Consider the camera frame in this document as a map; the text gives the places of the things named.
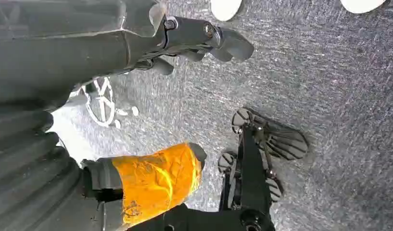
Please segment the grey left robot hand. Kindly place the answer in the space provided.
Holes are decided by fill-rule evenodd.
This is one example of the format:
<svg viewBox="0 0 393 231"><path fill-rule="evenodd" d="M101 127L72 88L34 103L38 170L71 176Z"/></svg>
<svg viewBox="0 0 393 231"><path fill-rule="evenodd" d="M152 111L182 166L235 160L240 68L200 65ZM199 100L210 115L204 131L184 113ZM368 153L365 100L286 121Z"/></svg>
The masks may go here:
<svg viewBox="0 0 393 231"><path fill-rule="evenodd" d="M159 0L0 0L0 231L124 228L110 158L79 165L50 132L72 91L132 70L172 73L162 56L249 59L253 45Z"/></svg>

